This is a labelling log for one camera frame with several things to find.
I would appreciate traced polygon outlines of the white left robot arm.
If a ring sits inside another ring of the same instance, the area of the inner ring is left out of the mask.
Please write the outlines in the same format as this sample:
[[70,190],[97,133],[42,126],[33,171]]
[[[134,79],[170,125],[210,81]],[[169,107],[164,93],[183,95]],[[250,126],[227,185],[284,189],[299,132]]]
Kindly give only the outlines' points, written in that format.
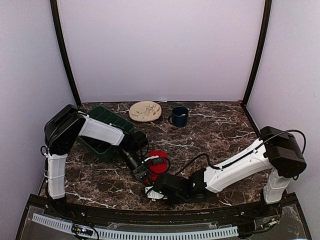
[[130,133],[120,126],[92,118],[69,104],[44,127],[46,194],[53,200],[50,208],[58,217],[67,218],[71,213],[70,206],[62,198],[66,196],[66,160],[78,137],[87,137],[114,146],[139,182],[146,186],[153,182],[142,153],[142,148],[148,145],[147,136],[143,132]]

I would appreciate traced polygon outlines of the green divided plastic tray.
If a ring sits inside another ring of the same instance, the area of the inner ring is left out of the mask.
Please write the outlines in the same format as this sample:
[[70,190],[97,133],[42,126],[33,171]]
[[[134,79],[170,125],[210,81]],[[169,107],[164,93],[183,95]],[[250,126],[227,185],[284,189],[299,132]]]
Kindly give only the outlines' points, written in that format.
[[[124,130],[124,133],[135,132],[135,124],[131,121],[121,117],[103,106],[97,106],[87,113],[95,120],[101,121],[106,124],[113,124],[116,127]],[[91,153],[97,158],[98,162],[109,163],[117,156],[117,147],[110,143],[94,139],[87,136],[79,136],[77,140],[82,143]]]

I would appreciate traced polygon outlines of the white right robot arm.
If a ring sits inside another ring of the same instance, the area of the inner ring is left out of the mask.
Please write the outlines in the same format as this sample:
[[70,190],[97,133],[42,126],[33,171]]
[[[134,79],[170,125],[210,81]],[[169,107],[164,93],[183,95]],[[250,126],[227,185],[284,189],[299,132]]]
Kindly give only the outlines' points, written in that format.
[[297,129],[280,130],[265,126],[260,137],[240,153],[217,165],[208,164],[189,178],[165,174],[163,185],[157,189],[169,199],[183,203],[217,194],[226,187],[255,173],[271,170],[266,186],[262,189],[263,200],[255,205],[255,213],[266,217],[280,202],[291,179],[297,179],[306,169],[306,147],[300,147],[294,133],[305,134]]

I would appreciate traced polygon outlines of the red santa sock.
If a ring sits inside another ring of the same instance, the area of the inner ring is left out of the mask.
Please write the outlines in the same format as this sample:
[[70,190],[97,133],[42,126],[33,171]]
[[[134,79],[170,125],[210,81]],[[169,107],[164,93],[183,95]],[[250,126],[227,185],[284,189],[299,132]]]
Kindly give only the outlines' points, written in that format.
[[151,170],[151,179],[154,183],[158,175],[167,170],[167,153],[158,150],[152,150],[147,160],[149,169]]

